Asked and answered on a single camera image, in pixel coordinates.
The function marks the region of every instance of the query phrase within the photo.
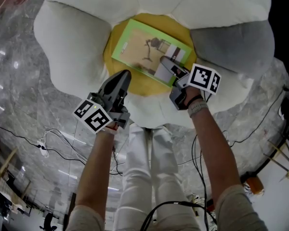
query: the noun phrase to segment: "forearm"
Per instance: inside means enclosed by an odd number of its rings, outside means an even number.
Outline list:
[[[105,219],[114,135],[99,132],[80,178],[75,205],[94,209]]]
[[[204,108],[192,115],[199,144],[207,166],[215,203],[228,187],[240,184],[235,157],[210,111]]]

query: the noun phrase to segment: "green book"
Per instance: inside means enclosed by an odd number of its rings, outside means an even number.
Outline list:
[[[175,38],[131,19],[112,58],[171,87],[175,77],[160,63],[160,58],[168,56],[184,65],[191,52],[189,46]]]

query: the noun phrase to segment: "person's left arm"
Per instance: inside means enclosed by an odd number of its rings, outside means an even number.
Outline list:
[[[78,185],[75,206],[84,205],[105,219],[114,135],[99,132]]]

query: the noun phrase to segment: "white pants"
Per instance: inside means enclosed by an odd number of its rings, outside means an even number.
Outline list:
[[[152,210],[152,185],[157,205],[166,201],[187,201],[181,187],[170,132],[161,126],[152,130],[152,133],[150,169],[145,130],[135,123],[130,127],[123,193],[114,220],[115,231],[141,228]],[[181,205],[158,208],[157,227],[165,230],[180,227],[198,230],[192,208]]]

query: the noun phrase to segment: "beige sleeve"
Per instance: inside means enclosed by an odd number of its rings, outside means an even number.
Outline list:
[[[93,209],[77,205],[71,213],[66,231],[103,231],[104,221]]]
[[[241,185],[226,189],[216,205],[218,231],[267,231]]]

